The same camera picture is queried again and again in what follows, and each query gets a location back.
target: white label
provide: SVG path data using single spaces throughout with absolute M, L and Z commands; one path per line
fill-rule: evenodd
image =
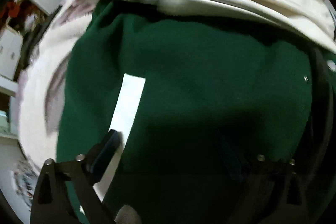
M 109 129 L 114 129 L 121 132 L 122 142 L 115 152 L 109 166 L 107 167 L 103 178 L 99 183 L 96 183 L 93 186 L 100 201 L 103 200 L 118 167 L 121 154 L 124 151 L 128 136 L 132 129 L 135 115 L 137 114 L 145 81 L 145 78 L 128 74 L 124 75 L 123 83 L 121 85 L 119 97 Z

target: patterned fabric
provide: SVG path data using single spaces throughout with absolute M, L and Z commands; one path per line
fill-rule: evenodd
M 38 176 L 34 173 L 31 165 L 25 160 L 18 161 L 11 173 L 16 194 L 22 197 L 30 209 Z

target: rivet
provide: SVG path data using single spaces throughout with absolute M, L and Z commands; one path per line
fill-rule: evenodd
M 258 155 L 257 160 L 259 161 L 265 161 L 265 156 L 264 155 Z
M 85 155 L 84 154 L 79 154 L 76 156 L 76 161 L 82 161 L 85 159 Z
M 53 159 L 47 159 L 47 160 L 44 162 L 44 164 L 45 164 L 45 165 L 51 165 L 53 162 L 54 162 Z
M 336 64 L 334 61 L 332 60 L 328 60 L 327 61 L 327 65 L 328 65 L 328 68 L 332 71 L 332 72 L 336 72 Z
M 290 159 L 289 160 L 289 164 L 294 166 L 295 165 L 295 160 L 294 159 Z

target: white wall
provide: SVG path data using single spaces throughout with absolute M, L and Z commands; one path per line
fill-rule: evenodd
M 18 218 L 24 223 L 30 223 L 30 212 L 24 201 L 16 195 L 12 186 L 10 170 L 22 153 L 17 140 L 0 137 L 0 189 Z

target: black metal clamp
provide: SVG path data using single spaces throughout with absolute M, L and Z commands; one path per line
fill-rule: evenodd
M 308 210 L 301 177 L 294 171 L 295 160 L 251 160 L 251 170 L 236 209 L 226 224 L 307 224 Z
M 86 155 L 56 163 L 45 161 L 35 188 L 31 207 L 33 224 L 80 224 L 68 198 L 66 181 L 73 187 L 90 224 L 115 224 L 93 190 L 121 143 L 119 132 L 110 130 Z

